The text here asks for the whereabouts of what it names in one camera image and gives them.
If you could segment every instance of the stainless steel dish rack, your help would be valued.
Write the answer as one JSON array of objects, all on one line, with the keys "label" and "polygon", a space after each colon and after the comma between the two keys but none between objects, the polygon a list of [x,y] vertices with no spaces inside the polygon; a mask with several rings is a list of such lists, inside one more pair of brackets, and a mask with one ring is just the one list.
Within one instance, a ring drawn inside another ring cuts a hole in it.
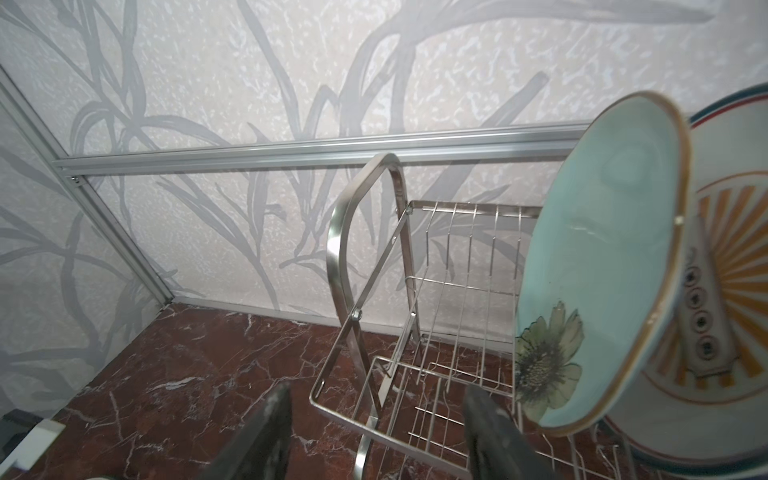
[{"label": "stainless steel dish rack", "polygon": [[[385,170],[395,190],[398,223],[355,300],[347,264],[349,228],[361,199]],[[353,478],[471,478],[461,408],[464,390],[471,384],[482,387],[511,414],[533,448],[564,478],[661,478],[661,473],[636,468],[625,454],[626,443],[597,426],[567,438],[548,438],[535,431],[515,403],[520,249],[528,238],[524,225],[532,230],[540,211],[408,202],[394,154],[374,157],[341,193],[330,221],[326,262],[342,329],[310,402],[362,436]],[[419,213],[419,232],[412,236]],[[437,230],[445,244],[435,242]],[[424,242],[418,272],[412,242]],[[409,311],[394,346],[372,355],[360,320],[379,275],[396,261],[392,251],[397,243]],[[457,252],[465,260],[454,260]]]}]

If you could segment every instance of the metal rail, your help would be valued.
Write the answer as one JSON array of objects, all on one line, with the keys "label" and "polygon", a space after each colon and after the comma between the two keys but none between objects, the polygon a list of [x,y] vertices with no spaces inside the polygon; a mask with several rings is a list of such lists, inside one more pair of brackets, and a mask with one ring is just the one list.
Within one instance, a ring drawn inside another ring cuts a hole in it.
[{"label": "metal rail", "polygon": [[559,161],[588,125],[570,122],[121,155],[61,155],[51,163],[70,175],[117,175],[362,165],[382,151],[396,154],[404,164]]},{"label": "metal rail", "polygon": [[16,85],[2,68],[0,68],[0,108],[8,112],[48,171],[56,177],[65,191],[152,292],[157,301],[162,305],[169,303],[174,297],[173,294],[152,269],[147,258],[118,223],[118,219],[110,212],[96,190],[85,177],[62,172],[61,169],[54,166],[59,158],[66,156],[64,148],[61,147],[43,120],[35,113],[24,95],[16,88]]}]

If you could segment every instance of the blue stripe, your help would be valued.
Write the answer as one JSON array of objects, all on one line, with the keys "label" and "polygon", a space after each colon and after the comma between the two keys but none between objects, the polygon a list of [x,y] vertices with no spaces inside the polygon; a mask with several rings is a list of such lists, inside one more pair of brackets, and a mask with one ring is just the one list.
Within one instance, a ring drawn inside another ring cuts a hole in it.
[{"label": "blue stripe", "polygon": [[705,107],[703,110],[694,114],[690,118],[690,122],[692,124],[695,124],[702,118],[720,110],[723,107],[727,107],[732,103],[742,101],[745,98],[754,97],[756,95],[762,95],[762,94],[768,94],[768,83],[758,84],[758,85],[755,85],[754,87],[744,88],[743,90],[739,90],[735,94],[731,94],[731,95],[728,95],[727,97],[723,97],[720,100],[713,103],[712,105]]}]

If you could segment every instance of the black object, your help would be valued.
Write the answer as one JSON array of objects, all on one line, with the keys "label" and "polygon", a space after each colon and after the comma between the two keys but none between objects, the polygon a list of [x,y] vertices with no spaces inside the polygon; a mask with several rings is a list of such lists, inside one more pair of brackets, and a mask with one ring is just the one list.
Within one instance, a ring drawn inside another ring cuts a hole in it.
[{"label": "black object", "polygon": [[25,436],[42,420],[42,417],[24,410],[12,410],[0,419],[0,462],[13,452]]},{"label": "black object", "polygon": [[197,480],[283,480],[291,436],[290,387],[279,384]]},{"label": "black object", "polygon": [[463,410],[468,467],[474,480],[559,480],[507,412],[480,387],[467,387]]}]

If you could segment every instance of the gold rim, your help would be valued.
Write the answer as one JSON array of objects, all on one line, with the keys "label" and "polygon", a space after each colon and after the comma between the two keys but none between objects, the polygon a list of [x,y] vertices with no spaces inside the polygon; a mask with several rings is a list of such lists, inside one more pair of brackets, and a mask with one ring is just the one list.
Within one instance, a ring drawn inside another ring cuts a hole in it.
[{"label": "gold rim", "polygon": [[597,420],[599,420],[606,412],[608,406],[622,393],[624,390],[624,384],[629,381],[629,375],[640,367],[641,357],[650,346],[650,341],[656,336],[658,330],[662,327],[661,319],[664,312],[670,311],[675,301],[675,293],[677,291],[676,285],[679,282],[682,266],[684,262],[683,252],[683,234],[685,229],[685,219],[687,218],[687,209],[689,206],[689,186],[690,186],[690,128],[688,122],[683,118],[683,115],[677,109],[672,100],[664,97],[653,91],[639,91],[633,94],[629,94],[626,97],[620,98],[611,104],[608,108],[603,110],[597,118],[595,118],[590,124],[587,131],[602,117],[606,112],[620,104],[634,97],[643,97],[654,102],[659,108],[661,108],[667,116],[672,120],[672,123],[677,130],[677,138],[680,141],[680,172],[677,180],[677,201],[675,205],[675,213],[673,216],[672,226],[672,241],[670,242],[670,248],[667,251],[667,270],[664,272],[664,279],[661,282],[659,293],[656,296],[654,305],[651,307],[648,315],[643,322],[640,332],[637,334],[637,338],[632,344],[627,356],[621,363],[619,371],[611,380],[611,384],[603,392],[603,396],[600,397],[598,402],[592,407],[592,409],[582,417],[581,419],[571,422],[567,425],[559,427],[542,427],[539,429],[543,433],[554,436],[565,436],[572,433],[580,432],[586,429]]}]

